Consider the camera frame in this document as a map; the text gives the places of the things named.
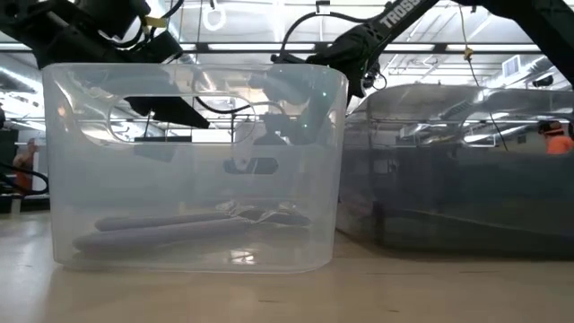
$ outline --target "translucent storage container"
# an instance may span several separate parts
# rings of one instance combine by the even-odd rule
[[[315,65],[45,68],[55,260],[246,273],[323,266],[333,250],[346,85]],[[217,109],[242,100],[250,108],[223,115],[219,129],[188,130],[202,143],[127,141],[127,127],[155,136],[177,127],[138,124],[127,101],[152,102],[157,117],[173,100],[150,98],[180,97],[218,118],[198,108],[197,95]],[[220,142],[205,143],[206,134]]]
[[[336,227],[386,247],[574,256],[574,92],[404,85],[347,119]]]

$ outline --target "orange safety vest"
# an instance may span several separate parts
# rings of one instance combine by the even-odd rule
[[[33,159],[30,157],[20,166],[20,168],[24,168],[26,170],[32,170],[33,166]],[[16,184],[19,186],[32,189],[32,176],[20,171],[16,171]]]
[[[574,141],[566,135],[557,135],[548,140],[548,154],[565,154],[574,148]]]

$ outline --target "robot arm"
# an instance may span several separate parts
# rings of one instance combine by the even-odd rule
[[[439,0],[396,0],[383,13],[339,36],[333,45],[307,58],[305,63],[328,65],[349,79],[349,97],[364,97],[361,80],[378,63],[378,57],[401,33]],[[515,21],[532,41],[574,84],[574,12],[563,0],[454,0],[480,5],[491,13]],[[275,63],[296,63],[288,53],[272,57]]]
[[[152,19],[146,15],[150,11],[145,0],[82,0],[76,4],[68,0],[4,0],[0,31],[31,48],[39,68],[72,62],[163,63],[180,57],[183,50],[169,32],[154,37],[155,29],[148,30]],[[134,40],[120,44],[112,39],[124,38],[138,18],[142,26]],[[154,111],[155,120],[209,127],[181,98],[126,100],[142,116]]]

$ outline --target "person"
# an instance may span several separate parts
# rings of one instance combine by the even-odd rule
[[[34,168],[34,153],[38,150],[36,140],[31,138],[28,141],[26,150],[23,153],[18,153],[13,160],[13,166],[25,170],[33,170]],[[16,184],[25,189],[32,189],[32,176],[23,172],[16,172]]]
[[[574,141],[564,134],[562,123],[556,120],[538,123],[538,133],[546,140],[546,153],[556,155],[569,153],[574,148]]]

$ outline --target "black cable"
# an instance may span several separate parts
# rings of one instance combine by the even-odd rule
[[[42,173],[38,173],[34,170],[26,170],[26,169],[23,169],[20,167],[15,167],[15,166],[3,163],[3,162],[0,162],[0,167],[4,167],[4,168],[7,168],[8,170],[18,171],[18,172],[22,172],[22,173],[25,173],[28,175],[36,176],[36,177],[42,179],[42,181],[44,181],[44,183],[46,183],[46,187],[44,189],[41,189],[41,190],[28,189],[28,188],[24,188],[24,187],[22,187],[16,183],[14,183],[10,179],[8,179],[8,177],[6,175],[4,175],[3,173],[0,172],[0,182],[4,182],[9,187],[15,188],[16,190],[20,191],[20,193],[23,194],[24,196],[46,194],[49,191],[49,189],[48,189],[48,177]]]
[[[161,18],[167,18],[168,19],[168,24],[170,24],[170,18],[171,16],[176,13],[179,8],[181,7],[181,5],[183,5],[183,1],[184,0],[178,0],[176,2],[176,5],[171,6],[171,8],[161,17]],[[152,29],[150,30],[150,37],[153,39],[153,37],[155,37],[155,31],[157,30],[156,27],[152,27]]]
[[[385,90],[385,89],[387,88],[387,85],[388,85],[388,80],[387,80],[387,78],[386,78],[381,72],[378,72],[378,75],[380,75],[380,77],[382,77],[383,80],[385,80],[385,86],[383,86],[382,88],[378,89],[378,88],[375,86],[375,84],[373,83],[373,89],[375,89],[375,90],[377,90],[377,91]]]
[[[278,108],[283,114],[285,114],[285,110],[279,104],[277,104],[276,102],[273,102],[273,101],[262,101],[262,102],[257,102],[257,103],[253,103],[253,104],[246,104],[243,107],[239,107],[239,108],[235,108],[235,109],[220,110],[220,109],[215,109],[215,108],[210,107],[209,105],[207,105],[207,103],[205,103],[199,97],[196,97],[196,100],[197,100],[197,103],[199,103],[199,105],[204,107],[206,110],[211,111],[213,113],[217,113],[217,114],[234,114],[234,113],[241,112],[244,109],[253,108],[253,107],[259,106],[259,105],[274,106],[274,107]]]
[[[281,44],[281,49],[279,51],[279,55],[282,55],[285,52],[285,46],[287,45],[287,42],[289,41],[289,37],[295,31],[295,29],[300,24],[305,22],[307,19],[310,19],[310,18],[313,18],[316,16],[329,16],[329,17],[339,18],[339,19],[346,20],[348,22],[355,22],[355,23],[365,23],[365,22],[368,22],[370,20],[370,18],[360,19],[360,18],[351,17],[350,15],[346,15],[346,14],[342,14],[342,13],[330,13],[330,14],[307,13],[307,14],[303,15],[302,17],[300,17],[297,21],[295,21],[291,25],[291,27],[289,27],[289,29],[285,33],[285,37],[283,37],[283,43]]]
[[[468,62],[468,65],[470,66],[470,72],[473,74],[473,78],[474,78],[474,81],[476,82],[476,86],[480,87],[481,85],[478,83],[478,79],[476,78],[476,74],[474,73],[474,68],[473,68],[473,63],[471,62],[471,58],[469,57],[466,61]],[[504,136],[502,135],[502,133],[500,131],[499,125],[497,125],[496,121],[494,121],[494,117],[492,116],[492,112],[489,111],[488,114],[491,116],[492,124],[494,125],[494,127],[496,127],[496,131],[499,133],[500,140],[502,141],[502,144],[504,145],[504,149],[506,151],[508,151],[509,148],[506,145],[506,140],[504,140]]]
[[[145,44],[147,44],[150,41],[150,39],[151,39],[151,34],[149,34],[147,32],[144,33],[143,34],[143,40],[138,42],[137,44],[135,44],[135,46],[133,46],[131,50],[136,51],[139,48],[142,48]]]
[[[147,137],[147,127],[150,125],[150,118],[152,118],[152,112],[147,115],[147,121],[145,122],[145,131],[143,131],[143,138]]]
[[[10,120],[10,122],[12,122],[12,126],[8,128],[8,130],[12,130],[14,127],[16,127],[16,124],[14,122],[22,122],[22,120],[24,120],[24,118],[28,117],[30,115],[31,112],[26,113],[23,117],[16,119],[15,121]]]
[[[138,44],[138,41],[140,40],[140,38],[142,37],[142,34],[144,33],[144,28],[147,25],[147,22],[145,21],[145,17],[142,15],[138,16],[139,20],[140,20],[140,28],[137,31],[137,33],[135,34],[135,36],[123,43],[118,43],[116,41],[111,40],[110,42],[112,43],[112,45],[114,45],[116,48],[131,48],[132,46]],[[147,40],[149,39],[149,36],[147,35],[147,33],[145,34],[145,39],[143,40],[143,43],[146,43]]]

